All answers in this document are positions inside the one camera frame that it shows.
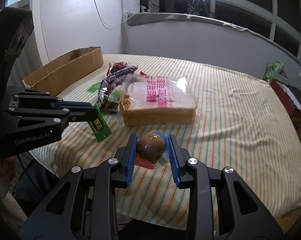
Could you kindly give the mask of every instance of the white cable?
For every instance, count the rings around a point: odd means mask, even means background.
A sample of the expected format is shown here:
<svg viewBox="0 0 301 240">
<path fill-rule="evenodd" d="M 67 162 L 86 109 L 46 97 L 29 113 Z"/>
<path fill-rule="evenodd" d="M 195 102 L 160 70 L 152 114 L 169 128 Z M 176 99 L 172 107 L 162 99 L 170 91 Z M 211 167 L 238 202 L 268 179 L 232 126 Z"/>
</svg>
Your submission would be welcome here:
<svg viewBox="0 0 301 240">
<path fill-rule="evenodd" d="M 108 30 L 112 30 L 112 29 L 114 29 L 115 27 L 117 27 L 118 25 L 121 25 L 122 23 L 128 21 L 128 20 L 129 20 L 130 18 L 132 18 L 132 17 L 135 15 L 135 13 L 138 11 L 138 9 L 137 9 L 136 12 L 134 12 L 134 14 L 133 14 L 132 16 L 130 16 L 130 17 L 127 18 L 126 20 L 122 21 L 121 23 L 119 23 L 119 24 L 117 24 L 117 25 L 115 25 L 115 26 L 110 26 L 110 25 L 108 25 L 108 24 L 103 20 L 103 18 L 101 17 L 101 15 L 100 15 L 100 13 L 99 13 L 99 10 L 98 10 L 98 7 L 97 7 L 97 4 L 96 4 L 96 0 L 94 0 L 94 3 L 95 3 L 95 7 L 96 7 L 96 10 L 97 10 L 97 13 L 98 13 L 98 16 L 99 16 L 99 18 L 100 18 L 101 23 L 102 23 L 103 26 L 104 26 L 106 29 L 108 29 Z"/>
</svg>

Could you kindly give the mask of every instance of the red box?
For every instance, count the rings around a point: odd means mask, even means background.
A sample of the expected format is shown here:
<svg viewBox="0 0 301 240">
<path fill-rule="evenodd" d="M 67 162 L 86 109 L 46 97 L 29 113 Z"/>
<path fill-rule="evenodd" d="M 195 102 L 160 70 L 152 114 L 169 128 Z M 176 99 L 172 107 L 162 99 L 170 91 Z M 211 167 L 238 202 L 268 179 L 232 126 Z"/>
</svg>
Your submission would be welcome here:
<svg viewBox="0 0 301 240">
<path fill-rule="evenodd" d="M 297 129 L 301 124 L 301 103 L 286 85 L 273 80 L 270 86 L 286 108 L 294 127 Z"/>
</svg>

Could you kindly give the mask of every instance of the small sticker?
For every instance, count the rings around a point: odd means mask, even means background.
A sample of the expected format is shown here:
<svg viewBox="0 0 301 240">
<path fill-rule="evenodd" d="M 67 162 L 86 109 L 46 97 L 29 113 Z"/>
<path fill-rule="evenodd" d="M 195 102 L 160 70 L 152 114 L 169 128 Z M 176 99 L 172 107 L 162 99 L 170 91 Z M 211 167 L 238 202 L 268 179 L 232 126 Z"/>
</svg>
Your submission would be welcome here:
<svg viewBox="0 0 301 240">
<path fill-rule="evenodd" d="M 129 95 L 124 95 L 124 98 L 119 102 L 121 110 L 127 110 L 131 106 Z"/>
</svg>

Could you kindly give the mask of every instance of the bed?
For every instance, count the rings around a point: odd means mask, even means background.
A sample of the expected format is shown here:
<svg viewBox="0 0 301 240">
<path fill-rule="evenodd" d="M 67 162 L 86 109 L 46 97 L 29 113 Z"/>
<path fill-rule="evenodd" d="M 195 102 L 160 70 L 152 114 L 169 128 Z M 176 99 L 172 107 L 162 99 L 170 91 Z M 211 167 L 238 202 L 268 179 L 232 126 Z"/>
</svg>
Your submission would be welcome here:
<svg viewBox="0 0 301 240">
<path fill-rule="evenodd" d="M 301 207 L 301 145 L 284 108 L 266 82 L 228 69 L 163 57 L 104 55 L 103 66 L 68 87 L 59 97 L 95 104 L 87 88 L 106 76 L 109 62 L 128 61 L 147 75 L 186 77 L 202 115 L 188 125 L 124 126 L 106 115 L 112 135 L 98 143 L 87 122 L 71 123 L 62 140 L 31 154 L 62 177 L 72 166 L 89 168 L 115 155 L 129 135 L 151 130 L 174 134 L 181 147 L 209 167 L 233 167 L 274 217 Z M 214 227 L 217 200 L 212 193 Z M 157 170 L 135 167 L 129 189 L 116 191 L 117 212 L 153 224 L 185 229 L 189 191 L 173 182 L 169 163 Z"/>
</svg>

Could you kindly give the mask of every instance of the dark snack wrapper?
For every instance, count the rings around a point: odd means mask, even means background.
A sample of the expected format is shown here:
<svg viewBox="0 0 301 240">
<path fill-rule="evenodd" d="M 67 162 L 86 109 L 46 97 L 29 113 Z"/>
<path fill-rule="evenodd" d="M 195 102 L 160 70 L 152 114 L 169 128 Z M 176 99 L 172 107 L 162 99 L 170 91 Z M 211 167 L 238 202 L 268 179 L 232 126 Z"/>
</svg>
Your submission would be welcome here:
<svg viewBox="0 0 301 240">
<path fill-rule="evenodd" d="M 97 106 L 102 112 L 108 112 L 113 114 L 118 112 L 118 103 L 108 101 L 108 97 L 110 93 L 114 90 L 114 88 L 123 84 L 124 77 L 128 74 L 134 73 L 136 69 L 137 67 L 135 66 L 125 67 L 125 64 L 123 62 L 119 62 L 115 63 L 113 65 L 113 68 L 108 70 L 108 73 L 111 73 L 111 75 L 109 75 L 102 81 L 97 100 Z"/>
</svg>

